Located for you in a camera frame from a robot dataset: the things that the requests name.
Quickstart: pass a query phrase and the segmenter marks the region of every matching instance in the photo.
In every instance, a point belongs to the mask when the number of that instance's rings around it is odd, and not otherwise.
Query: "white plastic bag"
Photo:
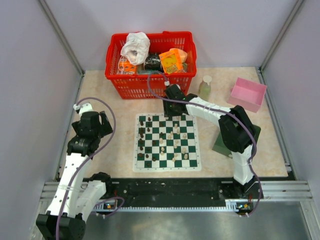
[[[129,33],[121,49],[121,56],[126,57],[132,65],[143,64],[148,56],[150,40],[144,32]]]

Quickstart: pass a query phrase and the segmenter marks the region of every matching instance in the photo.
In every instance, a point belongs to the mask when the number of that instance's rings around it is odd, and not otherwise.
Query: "gray floor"
[[[265,203],[247,218],[232,212],[118,212],[90,216],[85,240],[310,240],[300,204]]]

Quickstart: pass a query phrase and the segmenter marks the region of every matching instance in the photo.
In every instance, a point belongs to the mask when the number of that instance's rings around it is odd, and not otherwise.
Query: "cable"
[[[251,139],[252,141],[252,145],[253,145],[253,153],[251,154],[251,156],[248,158],[247,160],[247,163],[249,165],[249,168],[250,168],[250,171],[252,172],[252,174],[255,176],[256,180],[258,181],[258,185],[259,185],[259,195],[258,195],[258,199],[257,199],[257,202],[254,206],[254,208],[252,209],[252,211],[250,213],[248,213],[246,216],[247,217],[250,217],[257,209],[258,205],[259,205],[259,202],[262,198],[262,186],[261,186],[261,181],[260,181],[260,178],[258,177],[258,175],[255,173],[254,169],[252,168],[252,159],[254,158],[254,156],[256,155],[257,153],[257,143],[256,143],[256,140],[254,138],[254,136],[252,136],[251,132],[246,128],[246,126],[239,120],[239,118],[237,118],[235,115],[231,114],[230,112],[227,112],[227,111],[223,111],[223,110],[220,110],[220,109],[216,109],[216,108],[208,108],[204,105],[201,105],[199,103],[195,103],[195,102],[186,102],[186,101],[181,101],[181,100],[173,100],[173,99],[168,99],[168,98],[164,98],[164,97],[161,97],[159,95],[157,95],[150,87],[150,76],[152,74],[161,74],[164,78],[164,81],[165,82],[169,82],[168,78],[166,77],[166,75],[163,73],[163,72],[160,72],[160,71],[153,71],[151,73],[149,73],[148,75],[148,78],[147,78],[147,81],[146,81],[146,84],[148,86],[148,89],[150,91],[150,93],[155,96],[156,98],[158,99],[161,99],[163,101],[167,101],[167,102],[171,102],[171,103],[178,103],[178,104],[190,104],[190,105],[194,105],[194,106],[197,106],[197,107],[201,107],[201,108],[204,108],[204,109],[207,109],[209,111],[213,111],[213,112],[218,112],[218,113],[222,113],[222,114],[226,114],[230,117],[232,117],[234,120],[237,121],[237,123],[244,129],[244,131],[248,134],[249,138]]]
[[[112,131],[112,134],[110,136],[110,138],[108,139],[108,141],[106,141],[106,143],[104,145],[102,145],[97,151],[95,151],[94,153],[92,153],[86,160],[83,161],[83,163],[80,164],[80,166],[77,168],[77,170],[74,172],[74,174],[72,175],[72,177],[70,178],[70,181],[68,183],[68,188],[71,187],[76,175],[78,174],[78,172],[81,170],[81,168],[89,161],[91,160],[95,155],[97,155],[98,153],[100,153],[102,151],[102,149],[104,149],[111,141],[111,139],[114,137],[115,135],[115,132],[116,132],[116,116],[114,114],[114,112],[112,111],[111,107],[105,103],[104,101],[102,101],[101,99],[97,98],[97,97],[85,97],[81,100],[79,100],[76,105],[79,105],[81,102],[85,101],[85,100],[96,100],[100,103],[102,103],[103,105],[105,105],[109,111],[111,112],[111,115],[113,117],[113,131]],[[67,201],[67,197],[68,197],[68,193],[69,193],[69,189],[66,189],[65,191],[65,194],[63,196],[63,200],[62,200],[62,203],[61,203],[61,208],[60,208],[60,211],[59,211],[59,214],[58,214],[58,217],[57,217],[57,220],[56,220],[56,226],[55,226],[55,240],[59,240],[60,236],[59,236],[59,223],[60,223],[60,220],[61,220],[61,216],[62,216],[62,212],[64,210],[64,207],[65,207],[65,204],[66,204],[66,201]]]
[[[117,199],[120,199],[120,200],[121,200],[121,204],[120,204],[120,206],[118,206],[118,207],[116,208],[116,210],[114,210],[114,211],[112,211],[111,213],[105,215],[105,217],[110,217],[110,216],[114,215],[116,212],[118,212],[118,211],[120,210],[120,208],[124,205],[125,199],[124,199],[123,197],[121,197],[121,196],[110,197],[110,198],[108,198],[108,199],[105,199],[105,200],[97,203],[94,207],[97,207],[97,206],[99,206],[100,204],[103,204],[103,203],[105,203],[105,202],[109,202],[109,201],[111,201],[111,200],[117,200]]]

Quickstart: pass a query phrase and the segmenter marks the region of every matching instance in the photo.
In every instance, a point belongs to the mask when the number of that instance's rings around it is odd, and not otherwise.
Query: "orange package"
[[[159,57],[166,74],[181,73],[184,71],[178,49],[174,48],[164,52],[160,54]]]
[[[136,72],[137,66],[132,65],[126,57],[120,58],[116,74],[135,74]]]

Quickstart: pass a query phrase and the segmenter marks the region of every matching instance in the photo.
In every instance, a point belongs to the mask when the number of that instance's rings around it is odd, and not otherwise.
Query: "white bottle cap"
[[[212,77],[209,75],[205,75],[203,76],[202,80],[209,85],[212,81]]]

